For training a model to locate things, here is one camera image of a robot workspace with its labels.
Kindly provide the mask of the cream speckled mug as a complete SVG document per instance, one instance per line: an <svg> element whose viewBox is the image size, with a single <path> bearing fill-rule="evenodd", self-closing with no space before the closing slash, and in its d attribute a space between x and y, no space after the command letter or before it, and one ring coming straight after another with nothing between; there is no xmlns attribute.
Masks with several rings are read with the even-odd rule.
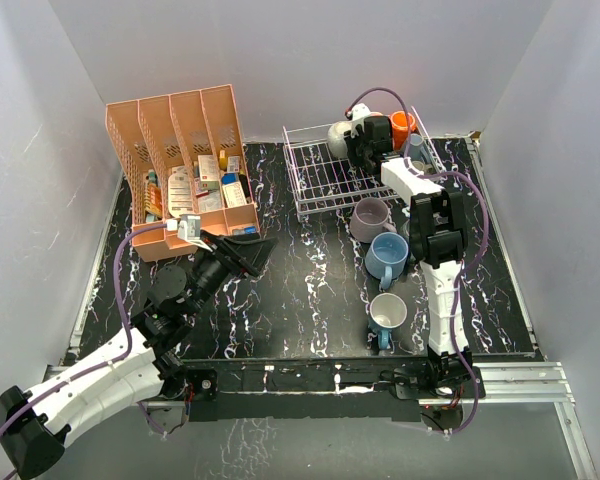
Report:
<svg viewBox="0 0 600 480"><path fill-rule="evenodd" d="M338 121L332 124L327 132L327 146L334 158L347 157L347 144L344 134L351 130L349 121Z"/></svg>

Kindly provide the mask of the orange mug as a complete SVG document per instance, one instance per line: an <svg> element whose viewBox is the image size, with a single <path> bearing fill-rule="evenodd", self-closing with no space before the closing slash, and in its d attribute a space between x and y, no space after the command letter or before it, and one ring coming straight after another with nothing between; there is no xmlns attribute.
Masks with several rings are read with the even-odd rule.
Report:
<svg viewBox="0 0 600 480"><path fill-rule="evenodd" d="M412 113L406 113L404 110L393 112L389 119L392 126L393 147L399 151L408 135L418 132L417 121Z"/></svg>

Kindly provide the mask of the grey-blue printed mug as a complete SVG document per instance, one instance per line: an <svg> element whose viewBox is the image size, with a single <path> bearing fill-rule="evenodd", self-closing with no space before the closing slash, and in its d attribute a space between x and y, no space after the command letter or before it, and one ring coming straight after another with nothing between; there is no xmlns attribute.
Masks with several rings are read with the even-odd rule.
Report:
<svg viewBox="0 0 600 480"><path fill-rule="evenodd" d="M411 159L412 162L420 161L423 162L424 152L424 139L417 133L412 133L409 136L408 143L405 146L405 155Z"/></svg>

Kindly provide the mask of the olive grey small cup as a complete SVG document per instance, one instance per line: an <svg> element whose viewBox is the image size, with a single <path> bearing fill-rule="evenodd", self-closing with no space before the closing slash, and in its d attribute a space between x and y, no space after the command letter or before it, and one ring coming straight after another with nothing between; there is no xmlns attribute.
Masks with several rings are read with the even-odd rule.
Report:
<svg viewBox="0 0 600 480"><path fill-rule="evenodd" d="M428 163L424 163L421 161L413 161L412 165L422 175L431 175L435 172L433 166Z"/></svg>

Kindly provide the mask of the light blue mug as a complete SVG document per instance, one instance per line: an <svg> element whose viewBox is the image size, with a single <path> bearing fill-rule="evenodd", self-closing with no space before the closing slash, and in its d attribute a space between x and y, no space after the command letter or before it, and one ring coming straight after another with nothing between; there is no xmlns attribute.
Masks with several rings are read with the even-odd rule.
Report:
<svg viewBox="0 0 600 480"><path fill-rule="evenodd" d="M407 241L397 233L384 232L372 240L364 265L367 272L379 282L379 289L384 292L402 274L408 258Z"/></svg>

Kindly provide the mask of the white mug blue handle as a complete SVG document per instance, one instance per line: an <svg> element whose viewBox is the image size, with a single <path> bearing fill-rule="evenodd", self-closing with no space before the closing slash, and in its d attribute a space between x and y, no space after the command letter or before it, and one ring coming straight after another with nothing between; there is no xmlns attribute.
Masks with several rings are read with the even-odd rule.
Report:
<svg viewBox="0 0 600 480"><path fill-rule="evenodd" d="M407 318L407 305L393 293L378 294L369 306L369 329L376 335L378 348L390 347L392 332Z"/></svg>

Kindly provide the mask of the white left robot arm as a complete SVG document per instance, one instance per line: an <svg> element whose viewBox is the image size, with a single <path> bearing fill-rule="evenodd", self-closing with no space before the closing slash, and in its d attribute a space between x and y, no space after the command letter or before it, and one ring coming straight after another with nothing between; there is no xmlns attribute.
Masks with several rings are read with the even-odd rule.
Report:
<svg viewBox="0 0 600 480"><path fill-rule="evenodd" d="M261 276L275 249L257 234L228 237L202 232L189 266L157 271L144 306L134 316L121 309L120 331L55 377L0 395L0 447L14 476L34 479L54 466L80 435L129 406L186 387L175 347L228 278Z"/></svg>

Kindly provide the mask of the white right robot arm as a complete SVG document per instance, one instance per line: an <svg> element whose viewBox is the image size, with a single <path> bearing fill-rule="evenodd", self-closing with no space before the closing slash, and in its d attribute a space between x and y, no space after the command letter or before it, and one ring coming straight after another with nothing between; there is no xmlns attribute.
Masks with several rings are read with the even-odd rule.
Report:
<svg viewBox="0 0 600 480"><path fill-rule="evenodd" d="M409 246L425 275L430 315L425 381L433 394L449 396L469 380L472 366L460 305L468 245L463 197L436 184L434 175L416 169L393 149L389 117L359 104L345 118L349 127L343 138L351 163L410 204Z"/></svg>

